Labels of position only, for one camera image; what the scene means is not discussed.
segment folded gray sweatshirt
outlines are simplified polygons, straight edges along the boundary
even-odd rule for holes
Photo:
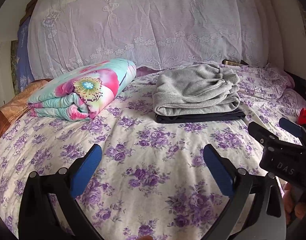
[[[201,64],[165,71],[157,78],[153,110],[164,116],[235,110],[239,77],[229,68]]]

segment brown cushion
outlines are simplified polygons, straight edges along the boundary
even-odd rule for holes
[[[16,120],[28,111],[27,100],[29,96],[47,83],[48,81],[46,80],[32,82],[23,92],[19,93],[10,102],[0,108],[0,137],[7,131],[11,124],[15,123]]]

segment red object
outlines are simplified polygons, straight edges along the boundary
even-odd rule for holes
[[[302,108],[299,118],[297,119],[297,124],[304,125],[306,124],[306,108]]]

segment stack of folded clothes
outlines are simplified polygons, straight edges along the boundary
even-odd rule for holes
[[[153,109],[159,123],[243,119],[239,77],[217,64],[165,71],[157,79]]]

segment finger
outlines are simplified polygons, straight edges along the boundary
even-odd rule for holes
[[[294,212],[296,217],[302,219],[306,214],[306,203],[298,203],[294,208]]]
[[[290,183],[287,183],[287,184],[285,185],[284,190],[291,190],[291,188],[292,188],[292,185],[291,185]]]
[[[142,236],[138,238],[137,240],[153,240],[153,237],[152,236]]]
[[[284,209],[287,213],[291,213],[294,209],[294,201],[291,196],[291,190],[287,190],[283,196]]]
[[[291,222],[291,215],[285,211],[286,224],[288,225]]]

